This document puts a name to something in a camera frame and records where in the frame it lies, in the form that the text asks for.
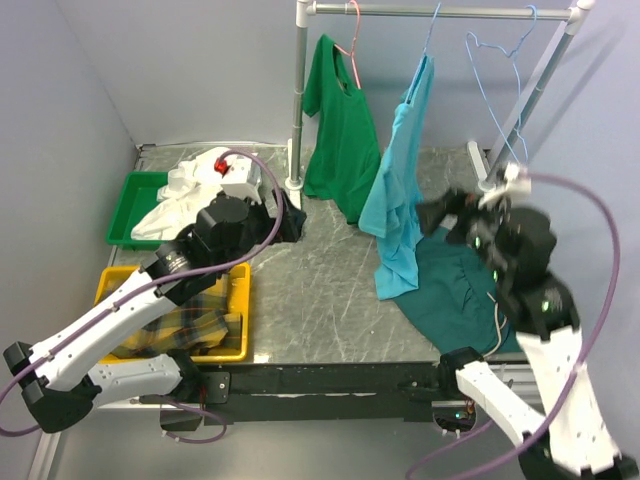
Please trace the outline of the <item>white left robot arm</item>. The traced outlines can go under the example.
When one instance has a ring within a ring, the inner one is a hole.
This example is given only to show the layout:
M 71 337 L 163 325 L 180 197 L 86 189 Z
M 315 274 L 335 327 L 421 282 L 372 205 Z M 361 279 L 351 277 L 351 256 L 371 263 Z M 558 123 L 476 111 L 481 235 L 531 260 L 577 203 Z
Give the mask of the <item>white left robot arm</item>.
M 294 243 L 304 211 L 286 193 L 277 206 L 219 193 L 194 223 L 147 257 L 109 297 L 62 331 L 34 345 L 15 342 L 3 353 L 35 429 L 56 433 L 93 409 L 137 396 L 192 399 L 200 372 L 185 353 L 105 364 L 103 358 L 151 321 L 213 286 L 233 266 L 274 243 Z

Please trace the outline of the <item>light blue t shirt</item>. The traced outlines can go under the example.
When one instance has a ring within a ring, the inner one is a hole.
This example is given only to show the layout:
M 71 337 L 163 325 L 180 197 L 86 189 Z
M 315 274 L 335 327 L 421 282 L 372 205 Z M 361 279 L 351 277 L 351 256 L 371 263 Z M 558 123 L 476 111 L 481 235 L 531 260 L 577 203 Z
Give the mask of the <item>light blue t shirt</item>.
M 361 231 L 376 238 L 380 265 L 374 281 L 380 300 L 419 286 L 416 246 L 423 234 L 415 206 L 423 195 L 417 160 L 433 79 L 433 58 L 423 55 L 395 109 L 390 141 L 358 222 Z

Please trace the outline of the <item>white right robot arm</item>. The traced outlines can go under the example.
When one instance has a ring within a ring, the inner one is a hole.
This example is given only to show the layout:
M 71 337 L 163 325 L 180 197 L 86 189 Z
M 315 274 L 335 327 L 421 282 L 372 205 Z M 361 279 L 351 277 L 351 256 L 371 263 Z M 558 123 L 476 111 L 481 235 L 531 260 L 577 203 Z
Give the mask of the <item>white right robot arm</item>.
M 557 242 L 549 217 L 512 206 L 506 194 L 487 200 L 456 190 L 418 204 L 416 212 L 425 234 L 454 216 L 449 241 L 466 244 L 488 267 L 498 310 L 526 355 L 544 408 L 534 410 L 473 348 L 442 355 L 439 390 L 473 400 L 514 445 L 480 470 L 515 457 L 528 479 L 638 476 L 637 462 L 619 449 L 601 416 L 571 292 L 549 268 Z

